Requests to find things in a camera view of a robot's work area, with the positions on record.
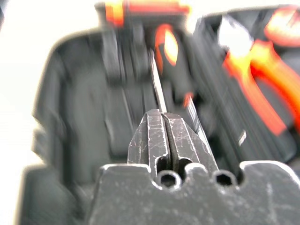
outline black tool case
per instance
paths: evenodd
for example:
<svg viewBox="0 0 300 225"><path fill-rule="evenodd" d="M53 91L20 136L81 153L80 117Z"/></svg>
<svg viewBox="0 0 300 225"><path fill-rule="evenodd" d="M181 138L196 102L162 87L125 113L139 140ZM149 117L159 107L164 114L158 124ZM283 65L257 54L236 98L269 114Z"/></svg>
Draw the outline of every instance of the black tool case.
<svg viewBox="0 0 300 225"><path fill-rule="evenodd" d="M238 175L241 161L288 163L297 154L298 135L291 126L281 137L273 136L229 79L216 43L220 19L202 18L193 35L176 29L218 166ZM128 144L143 115L158 108L150 67L144 69L147 49L135 34L140 29L104 26L71 35L49 54L34 110L42 127L35 133L34 151L46 166L26 170L20 224L83 224L99 167L127 162ZM168 80L161 81L167 110L193 128L186 110L173 101Z"/></svg>

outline orange grip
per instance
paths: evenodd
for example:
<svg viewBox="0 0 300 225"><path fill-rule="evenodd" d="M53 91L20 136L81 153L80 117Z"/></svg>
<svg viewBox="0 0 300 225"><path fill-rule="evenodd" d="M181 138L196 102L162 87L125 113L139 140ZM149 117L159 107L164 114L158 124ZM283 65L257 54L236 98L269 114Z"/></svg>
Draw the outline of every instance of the orange grip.
<svg viewBox="0 0 300 225"><path fill-rule="evenodd" d="M273 43L287 47L300 47L300 13L298 6L277 9L264 28Z"/></svg>
<svg viewBox="0 0 300 225"><path fill-rule="evenodd" d="M289 104L296 118L296 127L300 131L300 78L276 54L271 42L256 41L252 47L251 66L258 75L268 80L279 90Z"/></svg>
<svg viewBox="0 0 300 225"><path fill-rule="evenodd" d="M257 86L251 74L251 58L251 54L235 57L229 52L224 61L224 67L231 76L237 79L246 99L269 130L279 135L286 130L286 126Z"/></svg>

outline pliers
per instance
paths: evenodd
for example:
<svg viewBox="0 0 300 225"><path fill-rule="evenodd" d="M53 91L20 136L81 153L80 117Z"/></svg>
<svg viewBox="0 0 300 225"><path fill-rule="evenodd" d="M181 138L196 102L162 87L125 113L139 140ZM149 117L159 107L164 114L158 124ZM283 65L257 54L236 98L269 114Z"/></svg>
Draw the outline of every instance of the pliers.
<svg viewBox="0 0 300 225"><path fill-rule="evenodd" d="M274 50L271 41L253 40L248 30L229 15L222 17L218 43L227 50L224 67L269 130L280 135L286 126L255 82L255 76L275 88L295 117L300 131L300 78Z"/></svg>

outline pliers jaw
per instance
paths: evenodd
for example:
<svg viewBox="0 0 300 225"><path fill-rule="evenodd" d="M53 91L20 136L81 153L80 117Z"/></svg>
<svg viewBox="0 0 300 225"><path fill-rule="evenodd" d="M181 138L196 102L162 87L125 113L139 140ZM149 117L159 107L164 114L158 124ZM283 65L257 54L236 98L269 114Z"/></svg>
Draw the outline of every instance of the pliers jaw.
<svg viewBox="0 0 300 225"><path fill-rule="evenodd" d="M248 30L229 15L222 16L218 29L218 44L235 56L247 56L253 45Z"/></svg>

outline screwdriver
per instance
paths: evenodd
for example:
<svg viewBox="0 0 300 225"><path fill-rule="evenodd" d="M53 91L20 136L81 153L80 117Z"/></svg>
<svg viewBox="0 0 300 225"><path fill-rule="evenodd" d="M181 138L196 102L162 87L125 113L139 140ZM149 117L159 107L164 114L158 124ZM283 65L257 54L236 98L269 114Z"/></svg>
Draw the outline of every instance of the screwdriver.
<svg viewBox="0 0 300 225"><path fill-rule="evenodd" d="M193 102L193 87L189 79L190 74L185 51L179 38L173 32L173 29L169 24L160 25L156 29L154 51L156 64L154 63L155 66L152 66L152 69L156 68L157 65L160 76L167 78L171 82L175 101L181 102L183 107L187 109L194 125L195 132L212 155L210 145L199 121Z"/></svg>

